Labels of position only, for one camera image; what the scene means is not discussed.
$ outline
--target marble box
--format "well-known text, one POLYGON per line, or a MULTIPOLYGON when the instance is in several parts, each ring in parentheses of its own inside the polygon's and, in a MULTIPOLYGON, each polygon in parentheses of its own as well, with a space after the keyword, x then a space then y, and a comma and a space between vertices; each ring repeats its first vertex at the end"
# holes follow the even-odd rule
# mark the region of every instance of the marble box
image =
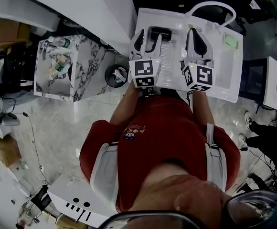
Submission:
POLYGON ((110 92, 105 81, 107 67, 114 64, 115 54, 83 35, 66 36, 69 48, 48 46, 43 53, 45 41, 40 41, 34 73, 34 94, 69 102, 110 92), (50 79, 49 69, 63 54, 69 63, 56 77, 50 79))

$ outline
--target black goggles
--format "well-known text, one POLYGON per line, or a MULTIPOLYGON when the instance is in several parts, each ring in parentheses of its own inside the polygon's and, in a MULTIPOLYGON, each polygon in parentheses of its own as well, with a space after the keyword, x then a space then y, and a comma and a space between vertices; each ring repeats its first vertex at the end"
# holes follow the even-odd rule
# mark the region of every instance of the black goggles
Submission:
MULTIPOLYGON (((277 193, 254 190, 229 199, 221 228, 277 229, 277 193)), ((195 217, 175 210, 129 211, 113 215, 99 229, 203 229, 195 217)))

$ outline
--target cardboard box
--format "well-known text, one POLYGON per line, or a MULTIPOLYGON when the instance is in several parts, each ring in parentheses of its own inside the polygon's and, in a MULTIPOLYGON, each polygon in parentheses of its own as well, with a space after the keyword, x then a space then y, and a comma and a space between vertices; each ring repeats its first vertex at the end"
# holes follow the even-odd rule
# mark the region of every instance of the cardboard box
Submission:
POLYGON ((18 42, 27 42, 30 28, 27 24, 0 19, 0 49, 8 48, 18 42))
POLYGON ((84 224, 80 221, 76 224, 75 219, 70 218, 66 215, 62 215, 59 218, 56 225, 59 229, 86 229, 87 228, 86 224, 84 224))
POLYGON ((9 167, 21 159, 17 141, 10 135, 0 138, 0 160, 9 167))

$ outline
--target curved white pipe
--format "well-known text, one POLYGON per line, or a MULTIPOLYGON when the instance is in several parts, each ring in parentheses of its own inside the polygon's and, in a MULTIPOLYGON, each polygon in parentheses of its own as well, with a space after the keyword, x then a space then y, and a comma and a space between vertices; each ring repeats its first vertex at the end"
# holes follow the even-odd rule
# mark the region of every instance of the curved white pipe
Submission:
POLYGON ((230 24, 231 22, 233 22, 236 19, 236 12, 235 12, 235 10, 231 6, 229 6, 229 5, 227 5, 227 4, 223 3, 223 2, 216 2, 216 1, 201 2, 201 3, 196 4, 190 11, 188 11, 185 14, 185 17, 186 18, 190 18, 192 16, 192 14, 197 9, 199 9, 201 7, 204 7, 204 6, 209 6, 209 5, 215 5, 215 6, 224 7, 226 9, 230 10, 232 12, 232 14, 233 14, 232 18, 229 19, 228 21, 226 21, 225 23, 223 23, 222 25, 220 25, 218 27, 218 29, 220 29, 221 27, 224 27, 224 26, 230 24))

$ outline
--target bottle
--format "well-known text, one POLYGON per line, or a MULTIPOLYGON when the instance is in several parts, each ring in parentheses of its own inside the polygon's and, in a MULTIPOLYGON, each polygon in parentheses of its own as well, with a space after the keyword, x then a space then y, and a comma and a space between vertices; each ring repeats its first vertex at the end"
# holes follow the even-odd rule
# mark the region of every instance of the bottle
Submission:
POLYGON ((64 37, 49 37, 48 42, 50 42, 52 45, 61 47, 61 48, 69 48, 71 45, 71 41, 64 37))
POLYGON ((50 79, 54 80, 56 75, 63 70, 63 68, 66 66, 67 63, 68 63, 68 58, 66 58, 63 54, 61 54, 56 64, 54 64, 49 69, 50 79))

